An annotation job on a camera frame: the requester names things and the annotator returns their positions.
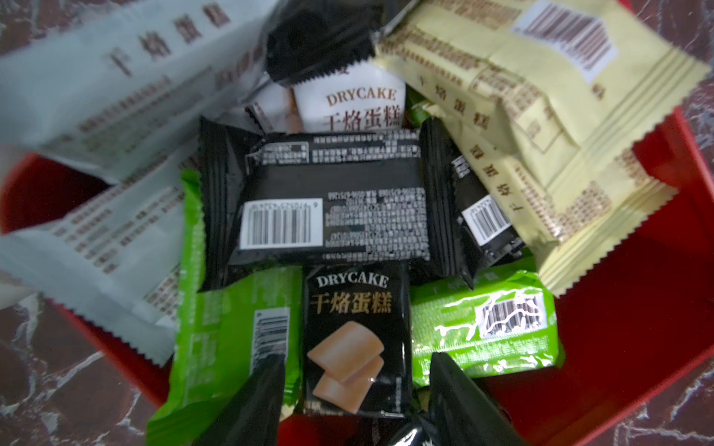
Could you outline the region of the black cookie packet barcode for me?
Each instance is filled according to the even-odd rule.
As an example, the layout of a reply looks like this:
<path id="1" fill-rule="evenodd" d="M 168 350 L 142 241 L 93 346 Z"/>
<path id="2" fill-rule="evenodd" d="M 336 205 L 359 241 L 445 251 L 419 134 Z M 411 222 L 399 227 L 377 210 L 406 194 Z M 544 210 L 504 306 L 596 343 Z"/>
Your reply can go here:
<path id="1" fill-rule="evenodd" d="M 279 265 L 389 261 L 471 284 L 452 146 L 435 118 L 417 129 L 299 134 L 202 119 L 202 288 Z"/>

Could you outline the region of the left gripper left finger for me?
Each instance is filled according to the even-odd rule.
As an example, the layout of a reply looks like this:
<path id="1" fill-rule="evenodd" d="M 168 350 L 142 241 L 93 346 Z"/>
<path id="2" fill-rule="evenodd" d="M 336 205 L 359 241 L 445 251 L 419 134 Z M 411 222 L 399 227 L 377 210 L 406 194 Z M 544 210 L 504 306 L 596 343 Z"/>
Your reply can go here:
<path id="1" fill-rule="evenodd" d="M 284 355 L 261 361 L 193 445 L 276 445 L 286 384 Z"/>

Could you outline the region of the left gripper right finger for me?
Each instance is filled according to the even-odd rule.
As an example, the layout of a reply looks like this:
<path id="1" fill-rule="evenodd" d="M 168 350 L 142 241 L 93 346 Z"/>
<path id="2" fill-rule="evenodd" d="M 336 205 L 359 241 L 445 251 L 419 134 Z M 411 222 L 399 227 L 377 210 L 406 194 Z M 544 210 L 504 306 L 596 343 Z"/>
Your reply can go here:
<path id="1" fill-rule="evenodd" d="M 498 407 L 446 353 L 431 356 L 430 416 L 440 445 L 524 445 Z"/>

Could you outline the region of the black drycake cookie packet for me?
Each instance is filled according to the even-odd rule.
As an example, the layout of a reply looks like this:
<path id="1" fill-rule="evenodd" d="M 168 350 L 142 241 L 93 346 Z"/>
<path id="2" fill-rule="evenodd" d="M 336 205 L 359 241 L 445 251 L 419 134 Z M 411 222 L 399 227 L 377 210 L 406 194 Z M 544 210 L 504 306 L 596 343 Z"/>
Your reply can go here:
<path id="1" fill-rule="evenodd" d="M 303 410 L 402 418 L 412 395 L 408 267 L 386 262 L 306 273 Z"/>

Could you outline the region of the green cookie packet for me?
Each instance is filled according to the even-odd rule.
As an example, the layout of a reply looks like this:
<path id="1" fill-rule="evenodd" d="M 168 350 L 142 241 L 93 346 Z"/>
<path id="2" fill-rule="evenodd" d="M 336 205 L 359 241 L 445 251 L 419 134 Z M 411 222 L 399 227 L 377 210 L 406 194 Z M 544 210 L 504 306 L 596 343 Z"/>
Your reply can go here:
<path id="1" fill-rule="evenodd" d="M 167 401 L 147 425 L 149 445 L 188 445 L 197 440 L 258 363 L 272 354 L 286 359 L 279 414 L 292 414 L 301 387 L 302 269 L 264 269 L 225 289 L 201 292 L 206 234 L 200 175 L 186 169 L 181 181 L 178 334 Z"/>
<path id="2" fill-rule="evenodd" d="M 541 282 L 535 258 L 479 272 L 474 286 L 444 279 L 412 288 L 413 382 L 430 383 L 431 356 L 444 352 L 470 378 L 560 367 L 555 298 Z"/>

